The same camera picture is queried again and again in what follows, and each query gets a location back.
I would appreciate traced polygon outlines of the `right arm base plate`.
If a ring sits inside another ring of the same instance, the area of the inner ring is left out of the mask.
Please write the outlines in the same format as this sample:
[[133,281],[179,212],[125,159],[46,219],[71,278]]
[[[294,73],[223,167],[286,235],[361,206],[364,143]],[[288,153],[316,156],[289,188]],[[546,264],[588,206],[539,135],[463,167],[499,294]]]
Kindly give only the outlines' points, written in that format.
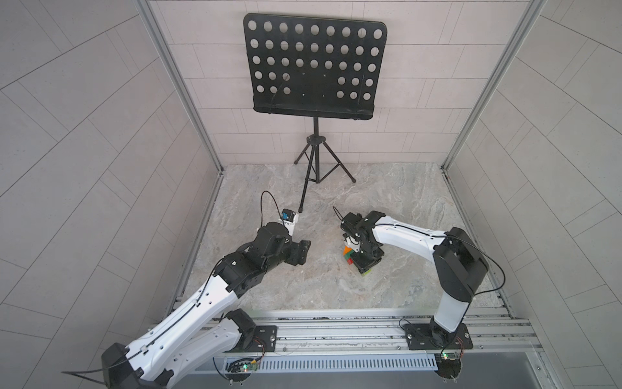
[[455,332],[447,332],[432,320],[429,324],[401,324],[410,350],[468,350],[473,342],[466,324]]

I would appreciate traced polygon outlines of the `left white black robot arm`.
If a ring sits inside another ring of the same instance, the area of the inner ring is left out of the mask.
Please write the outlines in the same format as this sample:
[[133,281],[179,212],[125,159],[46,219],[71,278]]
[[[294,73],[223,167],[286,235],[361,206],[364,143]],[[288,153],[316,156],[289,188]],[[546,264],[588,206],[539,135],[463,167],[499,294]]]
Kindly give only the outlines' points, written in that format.
[[[172,388],[208,359],[249,348],[256,325],[242,309],[225,313],[275,267],[303,265],[311,243],[293,241],[288,228],[270,222],[254,241],[227,254],[204,286],[162,322],[138,339],[115,343],[101,356],[108,388]],[[218,314],[209,331],[202,328]]]

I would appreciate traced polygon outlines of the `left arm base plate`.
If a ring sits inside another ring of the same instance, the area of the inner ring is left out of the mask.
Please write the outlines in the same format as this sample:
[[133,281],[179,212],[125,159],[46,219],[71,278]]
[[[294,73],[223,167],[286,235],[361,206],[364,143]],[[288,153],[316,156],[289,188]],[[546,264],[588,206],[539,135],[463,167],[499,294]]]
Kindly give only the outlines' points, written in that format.
[[252,336],[243,335],[236,347],[228,353],[272,353],[275,351],[277,335],[277,326],[257,326]]

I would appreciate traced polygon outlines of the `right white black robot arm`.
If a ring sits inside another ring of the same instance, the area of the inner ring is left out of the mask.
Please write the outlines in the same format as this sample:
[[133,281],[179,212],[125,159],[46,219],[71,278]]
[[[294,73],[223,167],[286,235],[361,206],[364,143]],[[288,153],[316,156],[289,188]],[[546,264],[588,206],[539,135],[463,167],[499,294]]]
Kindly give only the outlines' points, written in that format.
[[366,216],[350,212],[341,218],[340,228],[346,246],[344,256],[361,274],[380,264],[384,246],[398,247],[431,262],[443,290],[431,331],[442,335],[457,332],[489,272],[484,254],[464,230],[426,230],[377,211]]

